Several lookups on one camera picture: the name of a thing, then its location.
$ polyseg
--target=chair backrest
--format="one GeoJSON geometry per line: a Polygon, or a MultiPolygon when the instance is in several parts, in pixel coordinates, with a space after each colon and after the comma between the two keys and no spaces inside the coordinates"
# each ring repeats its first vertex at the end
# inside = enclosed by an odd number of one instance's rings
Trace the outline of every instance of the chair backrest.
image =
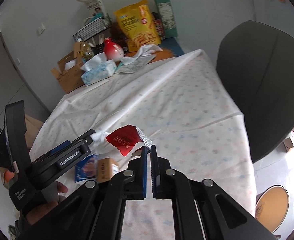
{"type": "Polygon", "coordinates": [[[247,21],[221,42],[218,75],[243,112],[253,162],[294,127],[294,38],[247,21]]]}

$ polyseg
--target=finger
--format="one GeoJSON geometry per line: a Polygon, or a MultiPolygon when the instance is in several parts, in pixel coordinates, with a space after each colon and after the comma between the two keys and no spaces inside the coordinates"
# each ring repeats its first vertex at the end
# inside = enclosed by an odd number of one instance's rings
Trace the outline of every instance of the finger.
{"type": "Polygon", "coordinates": [[[57,201],[51,201],[51,202],[49,202],[49,203],[47,203],[45,205],[46,205],[46,213],[45,214],[47,214],[51,210],[53,210],[56,206],[58,206],[58,202],[57,201]]]}
{"type": "Polygon", "coordinates": [[[58,189],[58,193],[67,193],[68,192],[68,188],[59,181],[57,181],[57,189],[58,189]]]}
{"type": "Polygon", "coordinates": [[[65,196],[59,196],[59,203],[61,203],[61,201],[65,200],[66,197],[65,196]]]}

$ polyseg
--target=door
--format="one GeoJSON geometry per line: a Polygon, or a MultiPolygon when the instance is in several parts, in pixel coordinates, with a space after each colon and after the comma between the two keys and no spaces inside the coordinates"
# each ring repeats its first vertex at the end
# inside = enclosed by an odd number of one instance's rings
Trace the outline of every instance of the door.
{"type": "Polygon", "coordinates": [[[10,60],[0,37],[0,131],[4,126],[5,106],[24,100],[25,113],[45,122],[50,113],[32,94],[10,60]]]}

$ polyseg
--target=yellow snack bag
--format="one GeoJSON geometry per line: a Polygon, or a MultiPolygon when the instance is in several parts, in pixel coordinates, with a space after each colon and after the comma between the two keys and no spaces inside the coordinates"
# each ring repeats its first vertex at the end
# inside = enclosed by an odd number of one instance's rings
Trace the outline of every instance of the yellow snack bag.
{"type": "Polygon", "coordinates": [[[137,51],[142,45],[161,43],[146,4],[147,0],[142,0],[114,12],[121,30],[129,39],[127,45],[130,52],[137,51]]]}

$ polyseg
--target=blue package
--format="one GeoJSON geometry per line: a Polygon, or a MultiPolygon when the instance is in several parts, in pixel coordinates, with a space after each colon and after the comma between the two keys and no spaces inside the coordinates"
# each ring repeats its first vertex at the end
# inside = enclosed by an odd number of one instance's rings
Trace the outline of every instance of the blue package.
{"type": "Polygon", "coordinates": [[[90,155],[78,162],[74,169],[74,181],[94,179],[97,175],[97,156],[90,155]]]}

